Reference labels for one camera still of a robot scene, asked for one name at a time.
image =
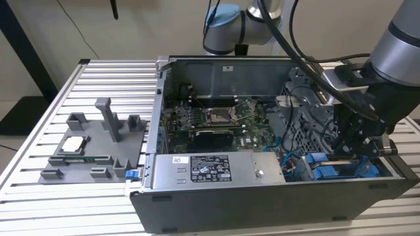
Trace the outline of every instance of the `blue latch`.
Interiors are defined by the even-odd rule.
[[[125,172],[125,179],[138,180],[140,179],[140,171],[132,170]]]

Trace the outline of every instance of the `sticker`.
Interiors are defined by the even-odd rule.
[[[228,155],[190,156],[190,181],[232,181]]]
[[[172,159],[173,164],[188,164],[189,156],[174,156]]]
[[[233,71],[233,66],[232,65],[224,66],[222,72],[225,72],[225,71]]]

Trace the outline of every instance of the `floor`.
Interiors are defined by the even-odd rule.
[[[17,101],[0,102],[0,120],[8,113],[9,109],[14,106]],[[0,135],[0,144],[13,149],[18,149],[24,143],[26,136],[4,136]],[[10,162],[14,151],[0,147],[0,174],[2,173],[8,163]]]

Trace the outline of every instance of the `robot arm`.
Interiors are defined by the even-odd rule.
[[[280,1],[266,0],[265,4],[270,19],[278,22]],[[237,5],[221,4],[216,8],[213,18],[210,14],[206,18],[202,47],[210,55],[226,55],[233,52],[236,45],[262,45],[270,37],[256,0],[245,11],[240,11]]]
[[[364,94],[358,92],[362,102],[380,118],[377,121],[366,120],[348,108],[336,105],[334,123],[340,131],[332,146],[336,153],[342,153],[342,147],[346,146],[357,154],[397,154],[388,134],[420,104],[418,13],[420,1],[404,0],[370,54],[370,60],[365,64],[350,64],[334,69],[333,76],[341,83],[353,88],[368,86]]]

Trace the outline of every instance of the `blue cable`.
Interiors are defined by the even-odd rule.
[[[286,156],[284,157],[284,160],[282,160],[282,163],[281,163],[281,167],[284,167],[284,165],[286,164],[286,161],[288,161],[288,158],[290,157],[290,155],[293,154],[294,152],[290,151]]]
[[[266,152],[268,148],[276,148],[278,145],[280,145],[280,137],[276,137],[276,145],[264,147],[262,152]]]

